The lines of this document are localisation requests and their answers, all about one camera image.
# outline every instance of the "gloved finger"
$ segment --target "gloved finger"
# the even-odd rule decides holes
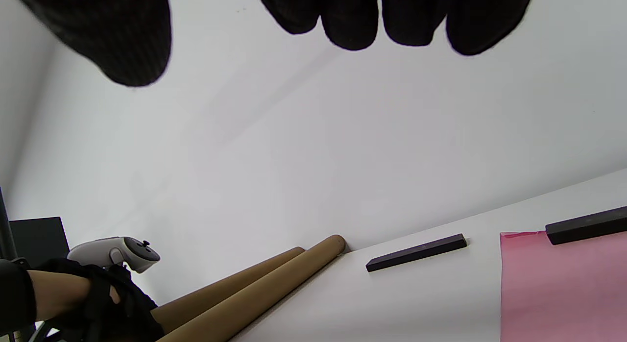
[[[507,37],[531,0],[451,0],[446,33],[459,54],[480,54]]]
[[[352,51],[368,47],[377,36],[377,0],[321,0],[320,15],[331,42]]]
[[[387,35],[405,46],[426,46],[446,16],[448,0],[382,0]]]
[[[276,22],[291,34],[311,31],[318,21],[318,0],[262,0]]]

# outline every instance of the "black rectangular block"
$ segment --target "black rectangular block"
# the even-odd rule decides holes
[[[406,262],[424,259],[425,257],[452,252],[456,249],[466,248],[466,246],[468,246],[468,243],[466,243],[464,235],[457,234],[452,237],[436,240],[435,242],[414,246],[399,252],[377,257],[370,260],[370,262],[365,265],[365,269],[368,270],[368,272],[381,270]]]
[[[545,228],[547,237],[553,245],[625,232],[627,231],[627,206],[547,224]]]

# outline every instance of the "black bar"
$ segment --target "black bar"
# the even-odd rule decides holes
[[[627,231],[627,206],[546,225],[551,244],[564,244]]]
[[[13,233],[11,232],[11,224],[9,223],[9,215],[6,213],[6,206],[4,205],[4,198],[2,197],[2,188],[0,188],[0,255],[3,259],[13,260],[17,259],[18,251],[15,248],[15,242],[13,241]]]
[[[406,262],[424,259],[425,257],[452,252],[456,249],[466,248],[466,246],[468,246],[468,243],[466,243],[464,235],[457,234],[452,237],[436,240],[435,242],[414,246],[399,252],[377,257],[370,260],[370,262],[365,265],[365,269],[368,270],[368,272],[381,270],[391,266],[405,264]]]

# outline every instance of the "black sleeve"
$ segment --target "black sleeve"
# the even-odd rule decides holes
[[[33,281],[19,265],[0,259],[0,336],[34,324],[37,306]]]
[[[61,42],[116,83],[149,85],[168,65],[168,0],[21,1]]]

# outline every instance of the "forearm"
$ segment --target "forearm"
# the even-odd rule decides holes
[[[28,271],[37,302],[37,320],[48,320],[76,309],[87,298],[91,288],[90,280],[69,275],[45,271]],[[120,298],[111,287],[110,296],[114,303]]]

